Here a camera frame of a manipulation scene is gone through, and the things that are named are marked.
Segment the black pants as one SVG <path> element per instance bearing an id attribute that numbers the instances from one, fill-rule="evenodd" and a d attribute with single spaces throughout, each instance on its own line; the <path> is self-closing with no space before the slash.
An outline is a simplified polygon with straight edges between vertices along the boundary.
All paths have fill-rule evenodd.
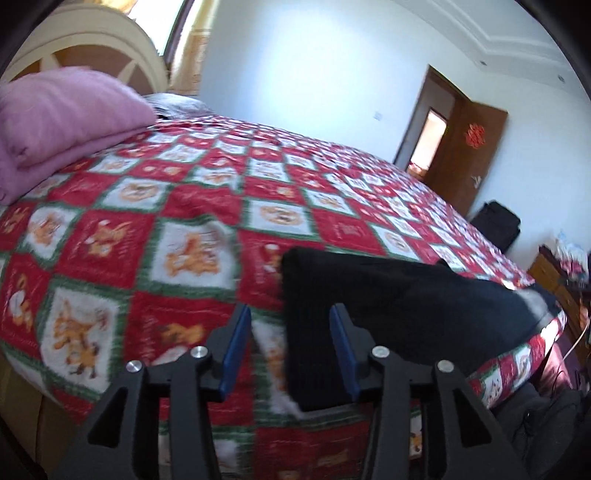
<path id="1" fill-rule="evenodd" d="M 329 330 L 329 311 L 408 361 L 447 359 L 469 376 L 541 333 L 560 312 L 540 287 L 510 290 L 433 265 L 294 247 L 280 261 L 287 391 L 301 411 L 345 405 L 349 395 Z"/>

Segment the red patterned bed quilt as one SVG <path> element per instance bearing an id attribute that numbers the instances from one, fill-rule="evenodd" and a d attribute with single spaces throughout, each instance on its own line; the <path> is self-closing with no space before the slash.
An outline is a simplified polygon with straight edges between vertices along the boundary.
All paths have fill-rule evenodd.
<path id="1" fill-rule="evenodd" d="M 259 351 L 212 409 L 221 472 L 349 479 L 363 422 L 287 393 L 280 258 L 308 246 L 423 263 L 506 287 L 531 278 L 428 187 L 368 153 L 223 117 L 160 122 L 1 211 L 1 344 L 85 417 L 126 360 L 177 359 L 252 307 Z"/>

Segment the black suitcase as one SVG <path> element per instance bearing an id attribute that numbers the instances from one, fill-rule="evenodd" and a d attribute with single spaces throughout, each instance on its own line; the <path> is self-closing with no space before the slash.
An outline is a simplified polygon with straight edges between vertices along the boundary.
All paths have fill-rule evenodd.
<path id="1" fill-rule="evenodd" d="M 470 223 L 503 254 L 521 233 L 520 218 L 496 201 L 485 203 Z"/>

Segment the wooden side cabinet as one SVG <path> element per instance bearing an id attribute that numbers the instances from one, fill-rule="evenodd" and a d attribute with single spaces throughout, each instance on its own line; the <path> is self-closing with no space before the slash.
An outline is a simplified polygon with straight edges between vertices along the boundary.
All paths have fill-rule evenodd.
<path id="1" fill-rule="evenodd" d="M 559 242 L 554 249 L 541 245 L 528 270 L 534 280 L 552 293 L 567 316 L 566 335 L 574 346 L 573 356 L 583 365 L 590 356 L 590 273 L 588 255 L 577 247 Z"/>

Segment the red door decoration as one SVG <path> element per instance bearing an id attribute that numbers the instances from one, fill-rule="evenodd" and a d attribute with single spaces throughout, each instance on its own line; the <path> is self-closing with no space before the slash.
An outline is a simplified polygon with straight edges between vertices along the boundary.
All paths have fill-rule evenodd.
<path id="1" fill-rule="evenodd" d="M 486 144 L 485 134 L 483 125 L 471 123 L 465 132 L 465 142 L 469 147 L 478 150 Z"/>

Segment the brown wooden door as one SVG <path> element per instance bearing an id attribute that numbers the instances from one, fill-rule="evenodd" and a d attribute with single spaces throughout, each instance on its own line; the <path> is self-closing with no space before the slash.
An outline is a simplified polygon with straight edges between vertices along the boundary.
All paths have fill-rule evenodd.
<path id="1" fill-rule="evenodd" d="M 507 111 L 471 100 L 454 107 L 424 183 L 462 216 L 469 213 L 488 175 L 507 119 Z M 478 150 L 465 142 L 471 123 L 486 130 L 486 144 Z"/>

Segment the grey striped pillow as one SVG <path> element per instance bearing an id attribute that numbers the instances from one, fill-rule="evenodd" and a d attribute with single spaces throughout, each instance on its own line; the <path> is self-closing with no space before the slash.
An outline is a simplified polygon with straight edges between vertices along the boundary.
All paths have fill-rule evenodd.
<path id="1" fill-rule="evenodd" d="M 145 95 L 144 99 L 163 120 L 190 120 L 214 114 L 210 107 L 193 96 L 160 92 Z"/>

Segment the yellow curtain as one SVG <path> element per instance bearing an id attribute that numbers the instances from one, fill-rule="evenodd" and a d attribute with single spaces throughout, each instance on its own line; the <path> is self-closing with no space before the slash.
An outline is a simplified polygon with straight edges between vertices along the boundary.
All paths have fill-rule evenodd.
<path id="1" fill-rule="evenodd" d="M 171 64 L 169 90 L 181 95 L 197 95 L 201 70 L 219 2 L 194 1 L 180 30 Z"/>

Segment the folded pink blanket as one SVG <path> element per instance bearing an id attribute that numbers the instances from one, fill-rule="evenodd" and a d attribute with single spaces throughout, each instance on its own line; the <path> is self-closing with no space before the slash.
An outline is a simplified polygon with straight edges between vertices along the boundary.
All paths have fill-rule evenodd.
<path id="1" fill-rule="evenodd" d="M 3 83 L 1 203 L 13 203 L 61 168 L 155 122 L 142 96 L 88 68 L 59 68 Z"/>

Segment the cream wooden headboard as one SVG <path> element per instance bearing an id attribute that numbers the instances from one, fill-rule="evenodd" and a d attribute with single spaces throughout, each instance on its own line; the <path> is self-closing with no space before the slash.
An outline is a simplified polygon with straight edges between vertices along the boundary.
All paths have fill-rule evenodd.
<path id="1" fill-rule="evenodd" d="M 141 95 L 168 88 L 164 61 L 145 31 L 125 14 L 96 4 L 54 10 L 24 41 L 1 80 L 77 66 L 108 74 Z"/>

